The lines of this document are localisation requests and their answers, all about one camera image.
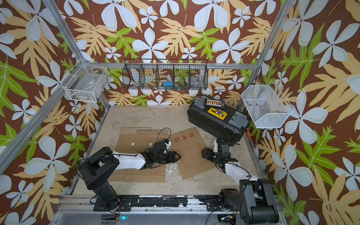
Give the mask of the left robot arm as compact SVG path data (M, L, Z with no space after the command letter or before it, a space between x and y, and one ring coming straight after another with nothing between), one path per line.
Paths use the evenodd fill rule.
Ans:
M151 148L134 154L117 153L110 147L103 147L92 156L81 161L78 171L88 190L96 194L95 212L129 212L133 197L116 194L108 179L117 170L146 170L166 164L176 163L180 154L170 150L171 141L164 139L156 142Z

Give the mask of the brown kraft file bag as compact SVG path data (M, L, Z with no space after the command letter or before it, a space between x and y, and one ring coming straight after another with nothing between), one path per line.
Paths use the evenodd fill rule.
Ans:
M170 137L171 149L177 152L181 159L177 161L182 179L188 179L215 168L215 164L202 157L202 150L207 146L198 129L192 127Z
M135 154L151 147L156 138L156 131L149 127L121 128L115 151L122 154ZM146 170L116 170L108 179L110 182L148 182Z
M164 183L166 166L161 166L163 145L157 145L170 135L168 129L152 129L150 127L127 127L121 130L124 151L143 156L145 164L140 169L128 169L125 182Z

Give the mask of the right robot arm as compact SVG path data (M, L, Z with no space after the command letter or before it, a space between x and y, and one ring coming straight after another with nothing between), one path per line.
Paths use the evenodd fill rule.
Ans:
M231 157L230 144L214 142L214 149L202 150L202 158L213 162L219 171L231 177L239 188L223 188L208 201L208 211L234 210L246 225L276 224L280 215L267 179L252 175L239 161Z

